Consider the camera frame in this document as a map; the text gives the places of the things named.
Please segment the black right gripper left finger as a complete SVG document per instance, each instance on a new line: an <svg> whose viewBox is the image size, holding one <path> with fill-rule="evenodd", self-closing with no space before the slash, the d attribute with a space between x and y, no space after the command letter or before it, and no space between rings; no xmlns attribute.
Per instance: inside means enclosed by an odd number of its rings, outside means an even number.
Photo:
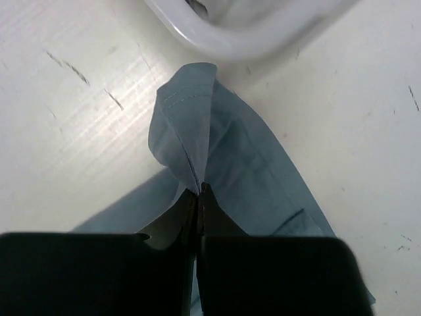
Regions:
<svg viewBox="0 0 421 316"><path fill-rule="evenodd" d="M197 202L133 234L2 234L1 314L189 315Z"/></svg>

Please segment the teal blue t-shirt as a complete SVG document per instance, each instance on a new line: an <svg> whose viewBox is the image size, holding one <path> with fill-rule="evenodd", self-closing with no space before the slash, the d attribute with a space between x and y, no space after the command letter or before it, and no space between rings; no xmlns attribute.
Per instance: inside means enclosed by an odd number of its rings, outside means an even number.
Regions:
<svg viewBox="0 0 421 316"><path fill-rule="evenodd" d="M217 80L212 64L185 65L158 89L149 148L177 182L174 203L184 191L198 199L208 184L220 208L250 236L336 238L279 141ZM197 219L196 210L191 298L201 306Z"/></svg>

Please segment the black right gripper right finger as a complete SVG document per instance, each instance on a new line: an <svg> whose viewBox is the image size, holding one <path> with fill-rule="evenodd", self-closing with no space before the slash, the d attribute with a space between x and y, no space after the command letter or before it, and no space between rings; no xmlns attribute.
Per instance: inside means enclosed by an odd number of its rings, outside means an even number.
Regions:
<svg viewBox="0 0 421 316"><path fill-rule="evenodd" d="M197 209L197 280L204 315L371 315L347 244L330 237L250 236L208 184Z"/></svg>

